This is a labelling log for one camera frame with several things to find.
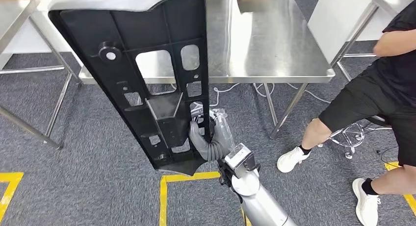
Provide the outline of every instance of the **black shorts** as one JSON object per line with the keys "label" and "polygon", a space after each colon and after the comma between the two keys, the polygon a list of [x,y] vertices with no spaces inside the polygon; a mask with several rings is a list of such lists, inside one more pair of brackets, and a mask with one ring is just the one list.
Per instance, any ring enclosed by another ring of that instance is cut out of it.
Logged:
{"label": "black shorts", "polygon": [[399,164],[416,167],[416,108],[401,105],[369,73],[349,82],[319,119],[334,132],[378,114],[387,117],[394,131]]}

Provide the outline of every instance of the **white sneaker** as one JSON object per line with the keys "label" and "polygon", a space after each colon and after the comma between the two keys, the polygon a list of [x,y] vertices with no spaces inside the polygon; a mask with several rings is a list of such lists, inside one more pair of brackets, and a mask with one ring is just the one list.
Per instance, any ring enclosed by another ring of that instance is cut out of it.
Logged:
{"label": "white sneaker", "polygon": [[365,182],[363,178],[358,178],[352,182],[352,189],[358,199],[355,213],[361,224],[364,226],[376,226],[378,221],[378,195],[367,195],[361,185]]}
{"label": "white sneaker", "polygon": [[300,147],[295,147],[295,149],[292,151],[287,152],[279,157],[279,160],[277,160],[277,169],[283,173],[288,173],[292,171],[293,168],[295,168],[296,164],[300,164],[303,160],[308,158],[310,154],[311,153],[304,155]]}

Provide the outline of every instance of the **person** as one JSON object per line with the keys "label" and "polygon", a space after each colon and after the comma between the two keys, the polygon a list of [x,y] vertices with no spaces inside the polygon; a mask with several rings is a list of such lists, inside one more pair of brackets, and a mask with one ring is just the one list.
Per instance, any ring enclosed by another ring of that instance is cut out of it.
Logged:
{"label": "person", "polygon": [[374,115],[386,117],[399,146],[401,168],[374,180],[353,181],[356,213],[364,226],[377,225],[378,195],[416,194],[416,0],[384,29],[373,51],[380,58],[349,82],[308,124],[302,143],[277,161],[277,168],[288,173],[332,132]]}

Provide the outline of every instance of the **chrome chair leg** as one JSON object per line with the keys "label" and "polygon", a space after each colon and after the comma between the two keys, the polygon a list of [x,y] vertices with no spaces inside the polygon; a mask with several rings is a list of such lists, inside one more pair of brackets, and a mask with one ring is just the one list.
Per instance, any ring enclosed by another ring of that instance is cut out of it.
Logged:
{"label": "chrome chair leg", "polygon": [[[342,137],[345,139],[345,143],[335,138],[338,134],[342,134]],[[351,139],[350,136],[348,136],[348,134],[354,134],[354,138]],[[352,156],[355,153],[355,148],[363,143],[364,136],[364,130],[361,127],[361,125],[359,125],[358,123],[353,123],[344,129],[340,129],[334,132],[333,134],[331,134],[329,139],[340,146],[349,148],[350,151],[347,151],[345,153],[345,157],[348,159],[352,159]]]}

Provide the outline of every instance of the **man's arm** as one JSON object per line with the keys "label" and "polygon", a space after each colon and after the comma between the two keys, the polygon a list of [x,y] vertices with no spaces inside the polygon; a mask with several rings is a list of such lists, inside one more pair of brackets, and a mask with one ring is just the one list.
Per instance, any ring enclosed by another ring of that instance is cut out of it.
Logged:
{"label": "man's arm", "polygon": [[378,57],[397,56],[416,50],[416,29],[384,33],[373,52]]}

